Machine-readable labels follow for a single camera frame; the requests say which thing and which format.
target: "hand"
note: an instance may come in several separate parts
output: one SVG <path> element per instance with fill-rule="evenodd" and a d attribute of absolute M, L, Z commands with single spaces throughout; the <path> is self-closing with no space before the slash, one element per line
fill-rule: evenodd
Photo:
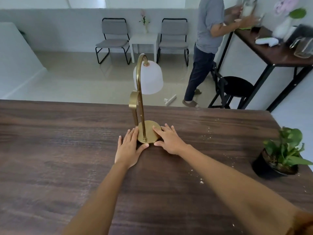
<path fill-rule="evenodd" d="M 242 5 L 234 6 L 232 8 L 232 14 L 233 15 L 240 15 L 242 12 Z"/>
<path fill-rule="evenodd" d="M 258 22 L 259 20 L 255 16 L 250 15 L 250 16 L 243 18 L 238 23 L 239 23 L 239 28 L 244 29 L 244 28 L 255 26 Z"/>
<path fill-rule="evenodd" d="M 138 131 L 138 127 L 133 128 L 133 130 L 129 129 L 124 137 L 123 143 L 122 136 L 119 137 L 115 163 L 123 163 L 129 169 L 138 162 L 142 151 L 149 147 L 149 144 L 146 143 L 136 150 Z"/>
<path fill-rule="evenodd" d="M 187 144 L 178 136 L 174 126 L 170 128 L 165 124 L 165 127 L 161 126 L 161 128 L 163 131 L 153 126 L 153 130 L 164 140 L 164 142 L 155 142 L 154 145 L 164 148 L 170 154 L 179 155 Z"/>

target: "white lamp shade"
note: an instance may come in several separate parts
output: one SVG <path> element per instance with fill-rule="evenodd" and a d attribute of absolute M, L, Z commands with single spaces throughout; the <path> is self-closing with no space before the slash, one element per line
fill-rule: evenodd
<path fill-rule="evenodd" d="M 163 75 L 161 67 L 152 61 L 148 61 L 149 66 L 145 67 L 142 62 L 141 65 L 141 91 L 144 95 L 151 95 L 159 92 L 163 88 Z M 134 69 L 134 83 L 137 89 L 137 66 Z"/>

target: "curved lamp arm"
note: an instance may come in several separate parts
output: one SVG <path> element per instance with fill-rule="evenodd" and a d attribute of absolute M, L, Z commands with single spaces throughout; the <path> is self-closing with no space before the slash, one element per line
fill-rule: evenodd
<path fill-rule="evenodd" d="M 129 99 L 129 107 L 133 113 L 133 118 L 135 121 L 135 125 L 138 126 L 138 115 L 137 115 L 137 102 L 139 103 L 140 108 L 140 117 L 142 122 L 142 131 L 143 131 L 143 140 L 147 141 L 147 134 L 146 134 L 146 125 L 145 125 L 145 115 L 143 113 L 143 103 L 142 103 L 142 92 L 141 92 L 141 67 L 142 62 L 144 61 L 143 66 L 148 67 L 150 63 L 148 62 L 148 58 L 145 54 L 141 54 L 138 59 L 137 69 L 136 69 L 136 80 L 137 80 L 137 90 L 134 90 L 131 93 L 131 97 Z"/>

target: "small white side table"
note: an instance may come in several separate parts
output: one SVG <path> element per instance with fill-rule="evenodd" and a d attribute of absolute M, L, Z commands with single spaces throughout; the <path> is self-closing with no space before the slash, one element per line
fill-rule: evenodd
<path fill-rule="evenodd" d="M 147 34 L 134 34 L 130 41 L 129 46 L 131 47 L 131 61 L 135 63 L 133 44 L 153 44 L 154 46 L 154 61 L 157 62 L 157 49 L 158 49 L 158 34 L 147 33 Z"/>

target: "lamp base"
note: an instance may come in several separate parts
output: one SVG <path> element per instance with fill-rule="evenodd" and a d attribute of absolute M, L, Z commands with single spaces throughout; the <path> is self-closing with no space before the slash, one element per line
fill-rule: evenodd
<path fill-rule="evenodd" d="M 156 128 L 162 130 L 161 126 L 158 123 L 151 121 L 151 120 L 146 120 L 145 125 L 146 125 L 147 141 L 143 140 L 143 130 L 142 130 L 141 122 L 138 125 L 139 133 L 138 133 L 137 140 L 141 143 L 154 143 L 158 141 L 158 139 L 161 137 L 153 130 L 152 126 L 155 126 Z"/>

